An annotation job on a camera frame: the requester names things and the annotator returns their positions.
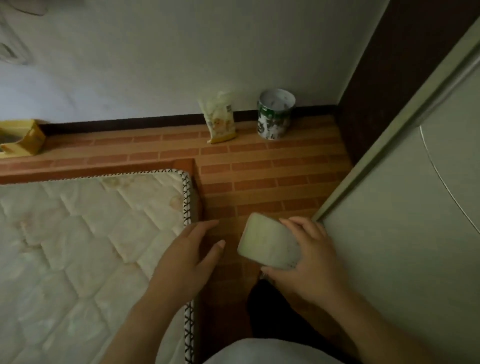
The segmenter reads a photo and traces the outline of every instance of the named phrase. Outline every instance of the snack bag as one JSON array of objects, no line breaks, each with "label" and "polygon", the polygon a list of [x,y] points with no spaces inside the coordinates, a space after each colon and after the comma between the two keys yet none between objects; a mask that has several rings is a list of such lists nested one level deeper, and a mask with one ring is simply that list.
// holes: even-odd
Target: snack bag
[{"label": "snack bag", "polygon": [[199,99],[198,103],[207,122],[208,130],[210,130],[209,143],[220,143],[237,136],[233,121],[231,94],[219,92],[214,97]]}]

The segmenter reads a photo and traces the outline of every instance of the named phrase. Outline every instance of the dark pants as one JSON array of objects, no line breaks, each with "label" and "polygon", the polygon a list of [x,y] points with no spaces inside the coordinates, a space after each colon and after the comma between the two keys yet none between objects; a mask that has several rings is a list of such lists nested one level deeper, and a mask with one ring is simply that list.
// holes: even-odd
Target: dark pants
[{"label": "dark pants", "polygon": [[265,279],[259,280],[250,291],[247,311],[254,338],[296,342],[319,349],[341,362],[359,363],[315,331]]}]

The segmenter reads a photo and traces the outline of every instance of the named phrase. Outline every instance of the open can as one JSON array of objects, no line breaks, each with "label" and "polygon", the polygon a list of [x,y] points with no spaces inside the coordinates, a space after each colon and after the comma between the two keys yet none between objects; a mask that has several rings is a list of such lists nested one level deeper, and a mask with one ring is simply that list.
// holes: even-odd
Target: open can
[{"label": "open can", "polygon": [[295,96],[281,88],[262,92],[258,99],[258,134],[265,139],[278,139],[290,126]]}]

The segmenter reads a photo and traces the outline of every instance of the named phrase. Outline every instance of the quilted mattress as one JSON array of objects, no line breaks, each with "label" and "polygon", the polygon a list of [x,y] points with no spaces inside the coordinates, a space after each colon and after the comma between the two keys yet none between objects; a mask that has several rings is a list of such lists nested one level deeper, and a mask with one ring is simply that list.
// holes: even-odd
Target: quilted mattress
[{"label": "quilted mattress", "polygon": [[[0,363],[98,363],[194,193],[180,170],[0,185]],[[156,362],[192,361],[190,303]]]}]

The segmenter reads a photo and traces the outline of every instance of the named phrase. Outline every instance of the person's left hand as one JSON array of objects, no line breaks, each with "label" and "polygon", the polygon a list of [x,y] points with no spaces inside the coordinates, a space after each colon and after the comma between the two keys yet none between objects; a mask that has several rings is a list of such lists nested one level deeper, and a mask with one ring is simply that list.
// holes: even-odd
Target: person's left hand
[{"label": "person's left hand", "polygon": [[225,240],[220,240],[200,262],[199,246],[207,230],[218,220],[190,224],[172,242],[158,262],[146,295],[179,310],[190,302],[207,283],[223,254]]}]

